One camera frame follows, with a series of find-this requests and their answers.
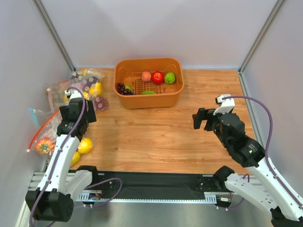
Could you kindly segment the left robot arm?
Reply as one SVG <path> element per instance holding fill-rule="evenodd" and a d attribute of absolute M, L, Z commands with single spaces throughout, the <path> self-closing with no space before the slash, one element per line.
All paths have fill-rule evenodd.
<path fill-rule="evenodd" d="M 30 209 L 29 225 L 34 220 L 67 222 L 72 216 L 74 201 L 92 182 L 92 172 L 80 170 L 66 183 L 74 153 L 90 122 L 96 121 L 94 108 L 85 98 L 72 98 L 60 107 L 62 122 L 58 128 L 55 151 L 35 191 L 26 193 Z"/>

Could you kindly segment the orange zip top bag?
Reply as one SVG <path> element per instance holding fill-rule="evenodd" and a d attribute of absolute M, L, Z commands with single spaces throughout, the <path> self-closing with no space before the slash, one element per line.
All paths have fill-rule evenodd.
<path fill-rule="evenodd" d="M 47 155 L 50 159 L 55 149 L 57 127 L 62 121 L 60 111 L 46 113 L 31 108 L 30 113 L 38 130 L 29 143 L 27 152 L 36 151 L 44 156 Z M 75 165 L 82 156 L 91 152 L 94 145 L 94 140 L 85 134 L 73 155 L 71 166 Z"/>

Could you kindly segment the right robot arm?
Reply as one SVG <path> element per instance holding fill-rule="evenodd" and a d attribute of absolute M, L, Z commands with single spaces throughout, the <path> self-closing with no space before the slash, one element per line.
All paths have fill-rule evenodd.
<path fill-rule="evenodd" d="M 242 167 L 248 169 L 262 184 L 265 191 L 246 182 L 227 166 L 214 174 L 219 187 L 235 192 L 271 216 L 275 227 L 301 227 L 303 209 L 286 192 L 278 177 L 270 172 L 265 159 L 264 148 L 246 135 L 245 124 L 237 114 L 231 112 L 215 114 L 214 109 L 198 109 L 194 114 L 194 129 L 206 121 L 204 130 L 212 131 L 228 154 Z"/>

